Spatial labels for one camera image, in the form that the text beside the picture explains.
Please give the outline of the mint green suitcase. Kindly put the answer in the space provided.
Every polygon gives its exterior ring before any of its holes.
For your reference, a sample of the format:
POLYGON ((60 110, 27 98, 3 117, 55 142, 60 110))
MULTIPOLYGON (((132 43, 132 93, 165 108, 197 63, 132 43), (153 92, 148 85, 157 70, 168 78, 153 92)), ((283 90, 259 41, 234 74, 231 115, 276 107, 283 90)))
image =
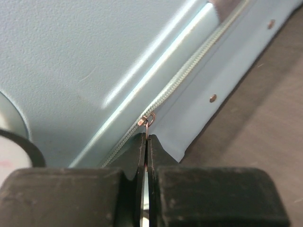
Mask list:
POLYGON ((151 132, 181 160, 300 0, 3 0, 0 110, 48 166, 151 132))

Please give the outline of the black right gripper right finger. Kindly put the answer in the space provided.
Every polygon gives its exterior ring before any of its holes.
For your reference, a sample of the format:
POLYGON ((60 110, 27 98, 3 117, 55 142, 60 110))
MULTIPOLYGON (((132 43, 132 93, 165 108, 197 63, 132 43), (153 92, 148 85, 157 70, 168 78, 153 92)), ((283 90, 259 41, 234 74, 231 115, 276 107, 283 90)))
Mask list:
POLYGON ((276 185, 254 167, 186 167, 147 140, 151 227, 288 227, 276 185))

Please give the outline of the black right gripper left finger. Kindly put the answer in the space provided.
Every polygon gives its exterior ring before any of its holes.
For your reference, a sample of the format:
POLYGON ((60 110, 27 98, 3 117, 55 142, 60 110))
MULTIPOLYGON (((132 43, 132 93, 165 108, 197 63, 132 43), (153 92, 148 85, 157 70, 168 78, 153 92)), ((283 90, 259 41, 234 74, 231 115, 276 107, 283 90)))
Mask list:
POLYGON ((142 226, 145 148, 141 133, 107 167, 49 168, 29 140, 1 133, 1 226, 142 226))

